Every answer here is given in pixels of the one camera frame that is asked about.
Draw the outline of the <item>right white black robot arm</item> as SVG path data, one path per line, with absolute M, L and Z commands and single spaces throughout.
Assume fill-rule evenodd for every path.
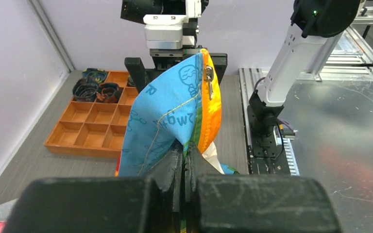
M 139 96 L 131 108 L 123 154 L 162 155 L 174 140 L 206 151 L 221 122 L 217 67 L 196 45 L 206 0 L 124 0 L 120 17 L 143 24 L 160 75 L 151 79 L 140 58 L 125 59 Z M 254 88 L 250 109 L 255 131 L 270 135 L 289 89 L 329 39 L 358 15 L 361 0 L 296 0 L 286 39 L 268 72 Z

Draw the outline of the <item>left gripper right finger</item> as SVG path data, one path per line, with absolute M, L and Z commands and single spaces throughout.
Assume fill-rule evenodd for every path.
M 340 233 L 324 187 L 288 175 L 224 175 L 194 144 L 185 158 L 189 233 Z

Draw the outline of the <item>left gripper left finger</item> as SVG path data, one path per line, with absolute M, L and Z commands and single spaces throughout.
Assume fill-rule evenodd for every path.
M 178 142 L 137 177 L 45 178 L 13 206 L 5 233 L 178 233 Z

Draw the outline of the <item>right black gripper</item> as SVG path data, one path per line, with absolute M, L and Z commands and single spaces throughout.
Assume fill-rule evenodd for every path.
M 198 19 L 209 5 L 207 0 L 124 0 L 121 19 L 144 25 L 146 46 L 155 69 L 168 69 L 181 62 L 188 49 L 197 47 Z M 228 66 L 227 53 L 211 53 L 221 84 Z M 141 58 L 126 57 L 125 67 L 138 91 L 150 83 Z

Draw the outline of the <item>rainbow striped zip jacket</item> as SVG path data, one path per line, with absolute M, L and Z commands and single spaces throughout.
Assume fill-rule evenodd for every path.
M 116 176 L 144 174 L 174 141 L 186 156 L 194 143 L 221 174 L 237 170 L 221 163 L 215 146 L 222 118 L 219 79 L 206 49 L 200 49 L 151 81 L 136 97 L 128 117 Z

